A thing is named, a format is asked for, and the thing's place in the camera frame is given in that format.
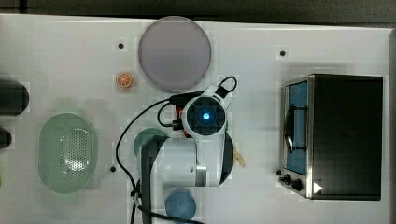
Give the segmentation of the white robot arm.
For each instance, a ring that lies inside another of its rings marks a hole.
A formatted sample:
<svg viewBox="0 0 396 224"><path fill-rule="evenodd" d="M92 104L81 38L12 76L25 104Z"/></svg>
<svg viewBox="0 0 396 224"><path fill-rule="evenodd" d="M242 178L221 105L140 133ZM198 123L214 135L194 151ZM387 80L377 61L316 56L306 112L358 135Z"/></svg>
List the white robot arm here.
<svg viewBox="0 0 396 224"><path fill-rule="evenodd" d="M165 208L169 187L218 187L233 167L233 142L227 134L226 110L230 91L211 85L204 91L173 95L169 103L181 108L171 126L188 137L156 134L138 153L143 224L155 224Z"/></svg>

